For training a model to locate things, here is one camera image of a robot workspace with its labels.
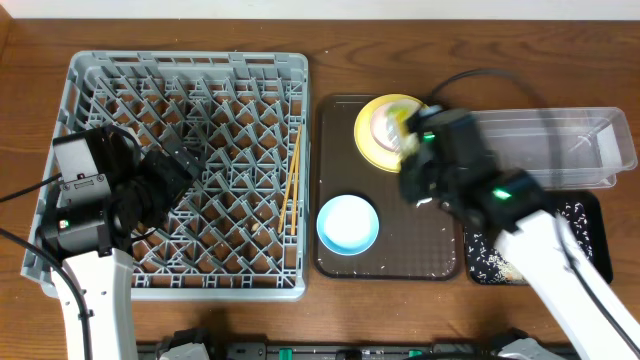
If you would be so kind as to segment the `light blue bowl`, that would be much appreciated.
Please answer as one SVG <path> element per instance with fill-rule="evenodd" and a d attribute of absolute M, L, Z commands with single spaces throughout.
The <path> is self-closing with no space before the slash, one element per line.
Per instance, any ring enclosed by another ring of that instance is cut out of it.
<path fill-rule="evenodd" d="M 376 241 L 380 221 L 373 205 L 356 195 L 340 195 L 328 200 L 316 219 L 320 242 L 341 256 L 367 251 Z"/>

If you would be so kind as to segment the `wooden chopstick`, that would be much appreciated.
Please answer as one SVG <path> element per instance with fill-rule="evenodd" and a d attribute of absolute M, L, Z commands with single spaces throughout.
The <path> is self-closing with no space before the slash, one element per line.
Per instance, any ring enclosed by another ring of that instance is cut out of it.
<path fill-rule="evenodd" d="M 297 136 L 296 136 L 296 141 L 295 141 L 295 145 L 294 145 L 294 152 L 291 158 L 291 163 L 289 165 L 289 172 L 287 175 L 287 182 L 286 182 L 286 187 L 285 187 L 285 193 L 284 193 L 284 199 L 283 199 L 283 203 L 282 203 L 282 207 L 280 210 L 280 219 L 279 219 L 279 224 L 278 224 L 278 233 L 282 233 L 283 229 L 284 229 L 284 223 L 285 223 L 285 218 L 286 218 L 286 211 L 287 211 L 287 202 L 289 199 L 289 195 L 290 195 L 290 189 L 291 189 L 291 185 L 293 182 L 293 177 L 294 177 L 294 173 L 295 173 L 295 169 L 298 163 L 298 153 L 299 153 L 299 148 L 300 148 L 300 132 L 302 130 L 302 124 L 298 125 L 297 128 Z"/>
<path fill-rule="evenodd" d="M 298 214 L 298 179 L 299 179 L 299 168 L 300 168 L 300 160 L 301 159 L 301 150 L 298 150 L 296 156 L 296 163 L 294 166 L 294 174 L 293 174 L 293 206 L 292 206 L 292 216 L 291 216 L 291 236 L 296 235 L 297 228 L 297 214 Z"/>

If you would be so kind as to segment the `green orange snack wrapper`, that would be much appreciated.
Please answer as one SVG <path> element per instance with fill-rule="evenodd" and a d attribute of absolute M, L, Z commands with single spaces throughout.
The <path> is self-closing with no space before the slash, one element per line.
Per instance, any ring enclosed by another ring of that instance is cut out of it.
<path fill-rule="evenodd" d="M 417 136 L 410 131 L 408 123 L 419 114 L 420 109 L 420 105 L 396 102 L 385 112 L 387 138 L 399 154 L 409 154 L 417 147 Z"/>

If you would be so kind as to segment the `white napkin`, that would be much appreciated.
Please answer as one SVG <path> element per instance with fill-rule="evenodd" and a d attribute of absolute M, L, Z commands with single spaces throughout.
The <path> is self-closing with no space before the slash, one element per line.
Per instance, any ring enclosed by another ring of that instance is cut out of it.
<path fill-rule="evenodd" d="M 432 201 L 433 201 L 432 193 L 421 194 L 417 197 L 417 200 L 415 201 L 415 207 L 419 208 L 420 206 L 426 205 Z"/>

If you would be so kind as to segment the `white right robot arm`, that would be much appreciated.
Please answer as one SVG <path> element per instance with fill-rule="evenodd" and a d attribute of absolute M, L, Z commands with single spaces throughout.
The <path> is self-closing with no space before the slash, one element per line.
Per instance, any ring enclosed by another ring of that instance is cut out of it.
<path fill-rule="evenodd" d="M 638 322 L 587 259 L 548 193 L 525 170 L 499 167 L 470 112 L 392 106 L 387 119 L 406 201 L 437 200 L 492 239 L 581 358 L 638 358 Z"/>

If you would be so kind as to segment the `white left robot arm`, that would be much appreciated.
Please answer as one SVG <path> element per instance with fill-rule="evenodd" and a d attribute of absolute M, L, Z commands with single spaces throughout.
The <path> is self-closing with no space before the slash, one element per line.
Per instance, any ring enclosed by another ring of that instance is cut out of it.
<path fill-rule="evenodd" d="M 108 125 L 57 137 L 60 172 L 36 231 L 52 257 L 71 359 L 135 359 L 134 231 L 157 230 L 204 169 L 175 137 L 144 151 Z"/>

